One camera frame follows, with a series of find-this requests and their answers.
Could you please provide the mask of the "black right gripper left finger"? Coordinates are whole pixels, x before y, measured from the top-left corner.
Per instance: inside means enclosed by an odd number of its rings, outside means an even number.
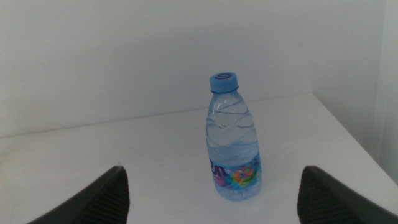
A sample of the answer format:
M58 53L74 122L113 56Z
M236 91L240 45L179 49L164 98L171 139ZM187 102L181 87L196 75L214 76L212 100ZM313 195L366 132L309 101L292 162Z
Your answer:
M76 195L32 223L126 223L129 186L123 166L114 166Z

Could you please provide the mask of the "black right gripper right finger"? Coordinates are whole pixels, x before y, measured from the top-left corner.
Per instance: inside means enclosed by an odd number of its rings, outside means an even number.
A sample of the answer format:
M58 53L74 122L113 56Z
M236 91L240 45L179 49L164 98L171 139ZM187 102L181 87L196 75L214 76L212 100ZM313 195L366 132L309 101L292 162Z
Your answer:
M397 215L363 197L317 166L305 166L298 193L301 223L397 223Z

